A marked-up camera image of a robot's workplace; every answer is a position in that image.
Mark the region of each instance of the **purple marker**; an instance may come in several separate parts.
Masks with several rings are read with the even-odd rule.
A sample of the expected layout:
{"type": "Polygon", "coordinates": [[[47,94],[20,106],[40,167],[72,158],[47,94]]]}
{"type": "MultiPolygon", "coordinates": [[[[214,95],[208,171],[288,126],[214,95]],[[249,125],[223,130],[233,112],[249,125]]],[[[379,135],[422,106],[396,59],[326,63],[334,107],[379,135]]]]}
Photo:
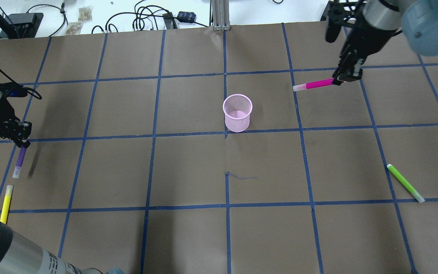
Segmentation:
{"type": "Polygon", "coordinates": [[[332,85],[332,81],[334,81],[334,78],[320,80],[320,81],[306,83],[306,84],[301,84],[301,85],[296,85],[296,86],[294,86],[294,92],[300,91],[300,90],[311,89],[311,88],[330,86],[330,85],[332,85]]]}
{"type": "Polygon", "coordinates": [[[25,159],[26,148],[21,147],[19,149],[18,160],[16,161],[16,166],[14,167],[13,178],[19,178],[19,171],[23,165],[23,160],[25,159]]]}

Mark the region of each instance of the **green marker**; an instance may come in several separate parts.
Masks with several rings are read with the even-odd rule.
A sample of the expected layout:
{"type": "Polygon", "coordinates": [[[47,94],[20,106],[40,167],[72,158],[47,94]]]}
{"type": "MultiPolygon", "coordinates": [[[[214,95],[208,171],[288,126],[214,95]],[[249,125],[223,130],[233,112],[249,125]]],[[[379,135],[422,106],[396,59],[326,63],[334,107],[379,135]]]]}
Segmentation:
{"type": "Polygon", "coordinates": [[[389,171],[391,171],[391,173],[393,173],[393,175],[400,181],[400,183],[403,184],[403,186],[405,186],[408,191],[410,191],[410,193],[415,197],[415,199],[417,199],[417,201],[419,201],[419,203],[423,203],[425,201],[425,199],[415,190],[415,188],[413,188],[413,186],[405,179],[405,177],[403,177],[402,174],[400,174],[400,172],[392,164],[388,164],[386,165],[386,167],[389,171]]]}

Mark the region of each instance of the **plastic bag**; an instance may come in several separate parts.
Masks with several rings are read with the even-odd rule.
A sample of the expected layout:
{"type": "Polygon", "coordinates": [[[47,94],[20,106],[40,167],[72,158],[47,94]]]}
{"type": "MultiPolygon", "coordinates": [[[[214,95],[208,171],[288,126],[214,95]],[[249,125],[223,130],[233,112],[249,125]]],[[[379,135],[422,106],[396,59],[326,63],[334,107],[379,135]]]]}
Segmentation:
{"type": "Polygon", "coordinates": [[[92,21],[92,7],[79,8],[79,22],[92,21]]]}
{"type": "Polygon", "coordinates": [[[81,29],[82,29],[82,22],[68,23],[68,27],[67,30],[65,31],[65,35],[80,34],[81,29]]]}

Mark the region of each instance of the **pink mesh cup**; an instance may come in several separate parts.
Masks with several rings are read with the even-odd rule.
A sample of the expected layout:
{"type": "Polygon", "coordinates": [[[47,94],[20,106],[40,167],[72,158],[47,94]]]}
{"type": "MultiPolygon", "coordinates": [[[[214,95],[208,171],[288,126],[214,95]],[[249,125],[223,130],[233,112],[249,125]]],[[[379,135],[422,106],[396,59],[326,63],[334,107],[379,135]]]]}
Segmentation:
{"type": "Polygon", "coordinates": [[[251,100],[242,94],[233,94],[224,100],[222,110],[226,126],[230,131],[241,132],[248,128],[252,111],[251,100]]]}

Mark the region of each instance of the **table surface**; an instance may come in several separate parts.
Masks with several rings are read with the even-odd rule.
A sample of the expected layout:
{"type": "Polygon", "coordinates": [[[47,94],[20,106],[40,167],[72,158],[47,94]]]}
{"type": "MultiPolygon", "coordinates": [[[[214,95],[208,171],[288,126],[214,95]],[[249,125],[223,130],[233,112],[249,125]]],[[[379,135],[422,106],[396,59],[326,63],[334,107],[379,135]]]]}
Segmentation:
{"type": "Polygon", "coordinates": [[[438,57],[399,35],[362,81],[293,93],[337,65],[345,35],[324,29],[0,40],[0,67],[43,96],[9,99],[33,132],[19,179],[0,139],[8,224],[128,274],[438,273],[438,57]],[[221,108],[235,93],[253,103],[238,134],[221,108]]]}

